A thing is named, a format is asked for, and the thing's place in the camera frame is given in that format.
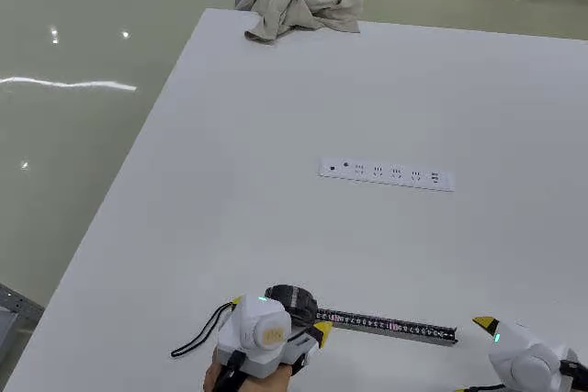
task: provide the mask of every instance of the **power outlet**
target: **power outlet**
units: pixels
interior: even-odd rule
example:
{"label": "power outlet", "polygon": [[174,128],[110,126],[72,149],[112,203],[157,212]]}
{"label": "power outlet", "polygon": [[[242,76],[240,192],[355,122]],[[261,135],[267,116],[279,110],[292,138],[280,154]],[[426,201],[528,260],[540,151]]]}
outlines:
{"label": "power outlet", "polygon": [[352,158],[321,159],[319,175],[388,185],[404,185],[428,190],[452,192],[453,175],[438,170],[418,169],[389,162],[372,162]]}

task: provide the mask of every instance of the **glossy floor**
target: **glossy floor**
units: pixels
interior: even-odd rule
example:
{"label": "glossy floor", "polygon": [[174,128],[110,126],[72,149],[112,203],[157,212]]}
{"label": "glossy floor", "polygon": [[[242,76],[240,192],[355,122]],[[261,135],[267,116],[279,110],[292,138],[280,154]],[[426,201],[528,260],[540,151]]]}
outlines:
{"label": "glossy floor", "polygon": [[[0,282],[48,302],[201,12],[232,4],[0,0]],[[588,39],[587,4],[366,0],[364,19]]]}

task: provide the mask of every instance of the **hand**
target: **hand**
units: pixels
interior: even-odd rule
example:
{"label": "hand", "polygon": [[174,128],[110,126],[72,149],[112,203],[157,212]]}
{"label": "hand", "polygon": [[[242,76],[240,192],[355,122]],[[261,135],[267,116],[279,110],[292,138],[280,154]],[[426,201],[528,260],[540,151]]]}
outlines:
{"label": "hand", "polygon": [[[217,377],[221,373],[221,364],[216,360],[216,350],[212,354],[212,364],[206,371],[204,378],[204,392],[212,392]],[[281,364],[276,372],[268,378],[260,380],[250,376],[245,380],[239,392],[286,392],[292,376],[292,366]]]}

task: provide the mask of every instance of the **white table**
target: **white table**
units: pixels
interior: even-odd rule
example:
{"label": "white table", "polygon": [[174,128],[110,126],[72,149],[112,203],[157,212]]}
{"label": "white table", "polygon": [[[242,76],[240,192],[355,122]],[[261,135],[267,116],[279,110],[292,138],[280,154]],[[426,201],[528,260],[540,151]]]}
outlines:
{"label": "white table", "polygon": [[[243,38],[201,18],[7,392],[199,390],[212,310],[306,286],[325,307],[459,326],[439,347],[335,330],[290,390],[493,384],[470,318],[588,358],[588,45],[363,23]],[[317,176],[323,155],[430,165],[456,193]]]}

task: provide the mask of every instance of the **ruler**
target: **ruler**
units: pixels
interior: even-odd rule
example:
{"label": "ruler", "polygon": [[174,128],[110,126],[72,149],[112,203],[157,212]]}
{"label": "ruler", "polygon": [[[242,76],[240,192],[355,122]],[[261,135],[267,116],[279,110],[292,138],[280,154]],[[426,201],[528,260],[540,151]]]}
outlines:
{"label": "ruler", "polygon": [[428,325],[413,321],[384,319],[382,317],[366,316],[351,312],[335,311],[319,308],[316,319],[331,321],[335,328],[345,330],[359,330],[372,334],[387,335],[418,342],[452,346],[458,342],[457,328]]}

